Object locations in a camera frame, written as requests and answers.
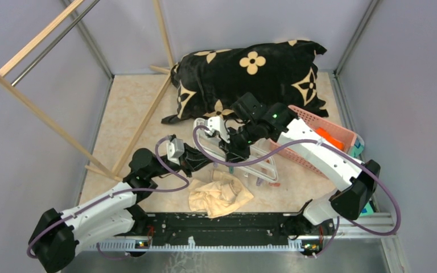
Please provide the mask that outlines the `purple clothespin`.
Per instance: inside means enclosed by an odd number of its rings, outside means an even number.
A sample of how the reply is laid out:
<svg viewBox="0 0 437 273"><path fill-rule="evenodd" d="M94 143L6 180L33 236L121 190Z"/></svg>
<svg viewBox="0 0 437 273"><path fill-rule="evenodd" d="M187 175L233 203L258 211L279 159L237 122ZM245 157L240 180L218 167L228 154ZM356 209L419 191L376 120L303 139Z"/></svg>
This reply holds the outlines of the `purple clothespin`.
<svg viewBox="0 0 437 273"><path fill-rule="evenodd" d="M263 184L263 179L260 178L260 177L258 177L258 178L256 179L255 184L256 184L257 187L260 187L260 186Z"/></svg>

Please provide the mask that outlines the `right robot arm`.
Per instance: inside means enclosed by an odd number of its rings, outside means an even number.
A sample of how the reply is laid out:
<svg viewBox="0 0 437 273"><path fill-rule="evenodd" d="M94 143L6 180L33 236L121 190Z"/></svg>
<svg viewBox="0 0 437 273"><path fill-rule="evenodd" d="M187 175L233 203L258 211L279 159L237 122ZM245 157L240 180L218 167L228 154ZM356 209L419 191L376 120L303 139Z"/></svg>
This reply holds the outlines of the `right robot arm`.
<svg viewBox="0 0 437 273"><path fill-rule="evenodd" d="M252 144L270 139L283 149L291 149L334 183L334 191L310 201L302 209L298 218L302 233L313 234L322 222L336 216L350 221L359 218L377 188L381 167L376 161L362 162L345 154L285 104L277 102L266 107L246 93L232 108L243 122L237 130L226 128L221 116L208 118L206 124L210 135L220 136L219 147L227 162L248 159Z"/></svg>

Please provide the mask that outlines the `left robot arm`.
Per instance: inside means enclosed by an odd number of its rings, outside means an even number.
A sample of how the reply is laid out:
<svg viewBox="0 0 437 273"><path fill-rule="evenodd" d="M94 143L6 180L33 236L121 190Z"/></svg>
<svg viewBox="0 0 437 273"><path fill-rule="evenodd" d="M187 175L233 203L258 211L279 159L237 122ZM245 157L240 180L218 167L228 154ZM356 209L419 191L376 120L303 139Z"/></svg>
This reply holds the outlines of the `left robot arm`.
<svg viewBox="0 0 437 273"><path fill-rule="evenodd" d="M45 211L28 242L27 255L46 272L58 272L91 245L115 235L146 235L147 213L138 203L159 192L155 177L183 171L187 176L211 163L198 149L184 145L169 159L140 148L129 163L130 173L112 189L83 205L58 212Z"/></svg>

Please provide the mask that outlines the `cream boxer underwear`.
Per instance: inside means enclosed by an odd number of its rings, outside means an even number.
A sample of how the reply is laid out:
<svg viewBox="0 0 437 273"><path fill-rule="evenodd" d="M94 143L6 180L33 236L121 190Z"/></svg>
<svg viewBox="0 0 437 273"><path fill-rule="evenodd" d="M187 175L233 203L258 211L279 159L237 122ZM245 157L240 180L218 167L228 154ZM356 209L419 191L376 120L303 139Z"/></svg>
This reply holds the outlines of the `cream boxer underwear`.
<svg viewBox="0 0 437 273"><path fill-rule="evenodd" d="M213 170L210 182L191 181L188 204L193 212L205 212L208 218L218 218L234 213L253 198L239 178Z"/></svg>

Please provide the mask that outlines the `white clip hanger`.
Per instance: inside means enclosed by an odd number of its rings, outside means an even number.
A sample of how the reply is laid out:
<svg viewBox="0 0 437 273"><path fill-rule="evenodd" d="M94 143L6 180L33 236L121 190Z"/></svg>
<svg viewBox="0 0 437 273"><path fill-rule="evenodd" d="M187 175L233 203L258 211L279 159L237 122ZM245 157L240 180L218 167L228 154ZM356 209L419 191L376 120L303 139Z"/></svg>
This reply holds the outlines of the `white clip hanger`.
<svg viewBox="0 0 437 273"><path fill-rule="evenodd" d="M209 137L204 130L198 130L195 135L197 142L206 153L217 160L225 161L225 155L219 149L219 142L221 139L218 136ZM256 144L250 147L250 157L247 162L261 158L269 153L268 151L265 151L259 147L262 142L263 140L259 140ZM279 180L277 167L272 157L269 157L256 164L243 167L234 167L234 169L235 168L241 169L246 177L260 177L263 179L263 182L277 183Z"/></svg>

